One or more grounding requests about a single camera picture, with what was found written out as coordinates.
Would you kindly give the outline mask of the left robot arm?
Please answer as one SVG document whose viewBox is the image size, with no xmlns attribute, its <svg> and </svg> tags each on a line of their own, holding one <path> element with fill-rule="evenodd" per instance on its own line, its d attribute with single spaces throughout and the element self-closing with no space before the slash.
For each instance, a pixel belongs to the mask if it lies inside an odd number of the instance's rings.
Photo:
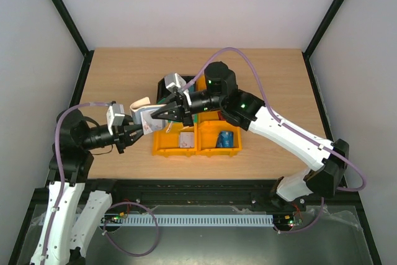
<svg viewBox="0 0 397 265">
<path fill-rule="evenodd" d="M 119 112 L 99 125 L 76 110 L 57 119 L 54 156 L 48 175 L 48 205 L 31 264 L 84 264 L 95 230 L 112 205 L 113 180 L 95 184 L 79 216 L 76 209 L 94 161 L 93 149 L 115 146 L 119 153 L 143 136 L 140 122 Z"/>
</svg>

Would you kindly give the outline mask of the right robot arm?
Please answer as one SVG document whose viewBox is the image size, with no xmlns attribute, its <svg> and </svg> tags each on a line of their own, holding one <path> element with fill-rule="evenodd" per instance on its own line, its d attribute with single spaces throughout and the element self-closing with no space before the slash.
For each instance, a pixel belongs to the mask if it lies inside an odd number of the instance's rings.
<svg viewBox="0 0 397 265">
<path fill-rule="evenodd" d="M 270 195 L 277 210 L 286 209 L 292 201 L 306 195 L 335 195 L 346 170 L 347 142 L 320 138 L 277 115 L 262 99 L 241 90 L 234 71 L 221 61 L 210 63 L 204 78 L 206 88 L 202 91 L 190 93 L 187 86 L 172 87 L 165 105 L 151 118 L 191 126 L 194 115 L 219 111 L 229 124 L 266 137 L 293 153 L 307 168 L 278 179 Z"/>
</svg>

